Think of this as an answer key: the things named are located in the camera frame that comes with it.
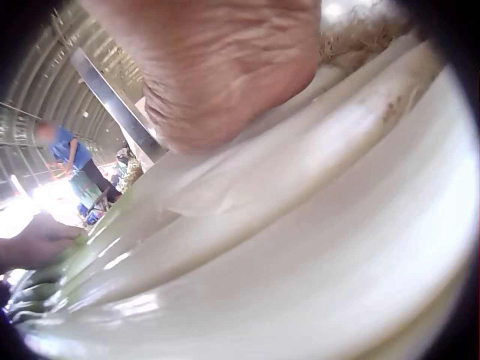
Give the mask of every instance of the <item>corrugated metal wall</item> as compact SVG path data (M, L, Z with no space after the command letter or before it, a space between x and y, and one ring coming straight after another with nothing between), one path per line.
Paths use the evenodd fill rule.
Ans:
M0 103L0 204L15 194L11 175L29 192L61 173L49 166L54 161L48 149L35 142L38 118L73 132L99 165L113 161L121 147L119 127L69 62L77 47L132 101L142 96L137 66L94 18L75 1L52 9Z

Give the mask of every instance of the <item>hay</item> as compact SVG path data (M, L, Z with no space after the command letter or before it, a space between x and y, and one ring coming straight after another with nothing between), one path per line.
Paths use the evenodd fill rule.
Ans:
M411 28L407 14L390 1L381 0L371 7L355 7L334 24L322 26L320 63L351 73Z
M142 164L140 164L140 162L136 158L130 158L127 166L127 175L125 175L125 177L120 180L120 192L125 192L143 174L144 172L142 170Z

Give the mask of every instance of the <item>metal pole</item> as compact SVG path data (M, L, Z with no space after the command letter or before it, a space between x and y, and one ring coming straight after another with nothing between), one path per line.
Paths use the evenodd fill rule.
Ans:
M75 50L70 62L112 118L125 129L150 160L156 162L163 153L162 148L142 125L146 121L137 108L113 89L82 49Z

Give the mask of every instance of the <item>blue shirt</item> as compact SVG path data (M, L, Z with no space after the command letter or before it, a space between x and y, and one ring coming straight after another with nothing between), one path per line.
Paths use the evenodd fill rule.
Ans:
M57 128L55 142L50 145L50 150L55 159L63 160L63 162L68 163L68 160L70 159L70 141L72 141L74 137L75 136L70 131L63 127L59 126ZM92 155L85 145L78 142L75 159L73 159L73 168L75 170L81 170L91 158Z

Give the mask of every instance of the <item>black pants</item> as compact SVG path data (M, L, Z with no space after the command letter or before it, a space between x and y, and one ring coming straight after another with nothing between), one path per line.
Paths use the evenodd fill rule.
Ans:
M90 181L98 186L101 192L104 192L108 187L110 187L107 192L107 200L109 202L114 203L115 200L121 195L121 192L115 189L115 186L110 184L110 182L103 177L102 173L100 170L98 170L92 159L88 160L82 170L85 172L85 174L87 174Z

